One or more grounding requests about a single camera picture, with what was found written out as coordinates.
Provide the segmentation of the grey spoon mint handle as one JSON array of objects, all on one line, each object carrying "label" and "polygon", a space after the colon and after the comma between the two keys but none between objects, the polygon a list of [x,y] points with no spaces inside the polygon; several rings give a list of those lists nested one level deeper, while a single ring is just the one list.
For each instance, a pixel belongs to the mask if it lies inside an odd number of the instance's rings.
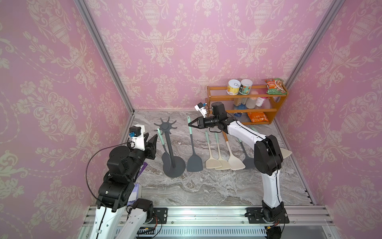
[{"label": "grey spoon mint handle", "polygon": [[159,138],[161,140],[162,147],[164,149],[164,153],[162,154],[163,170],[168,171],[170,169],[170,166],[171,166],[170,154],[167,152],[165,142],[164,142],[163,137],[162,137],[162,132],[159,128],[157,129],[157,132],[158,132]]}]

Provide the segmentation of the grey utensil rack stand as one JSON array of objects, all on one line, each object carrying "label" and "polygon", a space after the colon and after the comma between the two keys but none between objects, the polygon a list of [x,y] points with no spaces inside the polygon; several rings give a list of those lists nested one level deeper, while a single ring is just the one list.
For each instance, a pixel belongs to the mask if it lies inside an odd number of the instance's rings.
[{"label": "grey utensil rack stand", "polygon": [[157,132],[161,140],[162,146],[165,149],[164,154],[162,155],[163,161],[163,171],[166,176],[170,178],[180,177],[186,169],[185,161],[174,155],[173,146],[170,137],[170,130],[176,129],[173,125],[177,122],[176,120],[170,122],[170,117],[166,121],[160,118],[161,123],[154,123],[157,126]]}]

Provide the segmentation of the grey slotted turner mint handle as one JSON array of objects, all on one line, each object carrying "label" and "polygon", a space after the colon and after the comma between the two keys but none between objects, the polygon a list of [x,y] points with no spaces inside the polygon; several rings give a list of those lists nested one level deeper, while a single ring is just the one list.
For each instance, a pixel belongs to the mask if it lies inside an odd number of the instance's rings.
[{"label": "grey slotted turner mint handle", "polygon": [[187,162],[187,171],[200,172],[203,170],[203,161],[201,157],[196,154],[194,140],[193,140],[193,132],[190,126],[189,126],[189,133],[190,133],[191,146],[192,146],[192,155],[190,156]]}]

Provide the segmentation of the cream spatula wooden handle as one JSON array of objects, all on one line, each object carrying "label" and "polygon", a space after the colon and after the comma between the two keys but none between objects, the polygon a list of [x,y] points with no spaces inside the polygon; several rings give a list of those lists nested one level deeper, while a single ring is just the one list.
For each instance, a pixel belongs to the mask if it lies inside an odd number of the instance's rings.
[{"label": "cream spatula wooden handle", "polygon": [[245,169],[245,164],[238,157],[233,155],[227,134],[225,132],[223,132],[223,136],[224,136],[224,139],[225,139],[225,142],[226,142],[229,154],[230,154],[229,159],[228,159],[228,163],[230,164],[231,169],[234,171]]}]

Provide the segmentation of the grey spatula mint handle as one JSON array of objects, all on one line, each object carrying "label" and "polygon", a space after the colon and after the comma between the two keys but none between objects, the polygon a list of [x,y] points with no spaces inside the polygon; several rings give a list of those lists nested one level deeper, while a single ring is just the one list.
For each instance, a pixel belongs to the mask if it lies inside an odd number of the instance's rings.
[{"label": "grey spatula mint handle", "polygon": [[242,147],[242,149],[243,149],[244,155],[245,155],[245,158],[244,158],[244,160],[242,161],[242,162],[244,163],[244,165],[245,165],[245,169],[253,169],[253,168],[255,168],[254,159],[251,158],[251,157],[247,154],[246,149],[245,149],[245,147],[244,147],[244,144],[243,144],[243,142],[242,142],[241,140],[239,140],[239,143],[240,143],[240,145],[241,145],[241,147]]}]

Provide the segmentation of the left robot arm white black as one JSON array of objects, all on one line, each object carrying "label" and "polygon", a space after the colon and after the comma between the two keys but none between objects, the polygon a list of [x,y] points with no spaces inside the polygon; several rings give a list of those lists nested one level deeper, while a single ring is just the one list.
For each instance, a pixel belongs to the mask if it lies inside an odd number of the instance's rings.
[{"label": "left robot arm white black", "polygon": [[139,198],[128,205],[136,179],[145,159],[155,159],[158,136],[141,134],[130,141],[110,147],[108,172],[96,196],[95,221],[92,239],[134,239],[144,224],[160,223],[153,202]]}]

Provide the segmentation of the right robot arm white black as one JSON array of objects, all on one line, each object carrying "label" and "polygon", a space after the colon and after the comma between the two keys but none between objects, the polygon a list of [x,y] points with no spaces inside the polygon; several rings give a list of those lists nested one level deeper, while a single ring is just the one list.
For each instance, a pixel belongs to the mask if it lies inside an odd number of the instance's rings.
[{"label": "right robot arm white black", "polygon": [[275,136],[255,132],[236,118],[229,116],[222,102],[212,104],[212,116],[207,116],[206,103],[198,103],[195,110],[202,116],[192,120],[188,126],[204,129],[218,127],[222,132],[234,136],[254,150],[255,168],[262,173],[264,220],[269,223],[286,223],[287,215],[280,195],[280,170],[284,160]]}]

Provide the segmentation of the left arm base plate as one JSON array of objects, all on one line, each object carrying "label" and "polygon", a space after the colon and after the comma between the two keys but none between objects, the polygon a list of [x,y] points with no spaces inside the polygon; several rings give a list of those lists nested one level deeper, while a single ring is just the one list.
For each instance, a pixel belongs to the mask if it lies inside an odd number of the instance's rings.
[{"label": "left arm base plate", "polygon": [[168,208],[154,207],[153,209],[149,209],[148,212],[145,212],[144,215],[146,216],[144,224],[155,224],[156,219],[158,219],[160,224],[167,224]]}]

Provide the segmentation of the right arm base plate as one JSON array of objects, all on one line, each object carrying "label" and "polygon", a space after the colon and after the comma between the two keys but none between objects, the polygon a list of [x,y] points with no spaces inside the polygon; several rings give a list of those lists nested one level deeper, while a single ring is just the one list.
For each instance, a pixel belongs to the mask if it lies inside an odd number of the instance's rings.
[{"label": "right arm base plate", "polygon": [[275,209],[268,208],[246,208],[244,216],[250,224],[289,224],[289,218],[283,207]]}]

